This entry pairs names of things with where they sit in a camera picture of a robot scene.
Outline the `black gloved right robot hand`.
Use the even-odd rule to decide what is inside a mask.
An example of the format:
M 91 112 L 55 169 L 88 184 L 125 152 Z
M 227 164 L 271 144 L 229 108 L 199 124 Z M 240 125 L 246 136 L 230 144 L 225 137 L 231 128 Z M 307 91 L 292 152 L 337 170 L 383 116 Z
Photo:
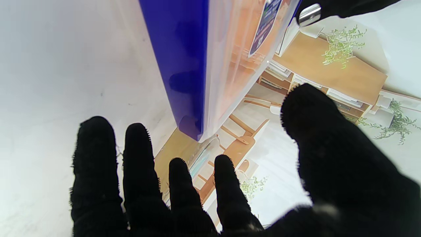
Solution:
M 70 190 L 74 237 L 419 237 L 420 185 L 396 166 L 334 102 L 309 84 L 285 97 L 280 120 L 299 149 L 298 174 L 311 205 L 264 228 L 240 189 L 233 161 L 214 161 L 218 232 L 187 164 L 169 163 L 170 207 L 162 200 L 149 133 L 125 132 L 120 197 L 115 133 L 104 117 L 80 124 Z

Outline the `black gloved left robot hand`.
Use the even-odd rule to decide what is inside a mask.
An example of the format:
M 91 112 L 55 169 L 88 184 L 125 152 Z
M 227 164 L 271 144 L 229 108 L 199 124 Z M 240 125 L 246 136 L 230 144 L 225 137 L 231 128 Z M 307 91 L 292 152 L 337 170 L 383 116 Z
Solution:
M 314 23 L 334 15 L 340 18 L 348 18 L 355 15 L 377 12 L 398 2 L 398 0 L 302 0 L 294 17 L 296 18 L 296 22 L 300 24 L 300 13 L 315 4 L 320 5 L 321 13 L 320 18 L 315 20 Z

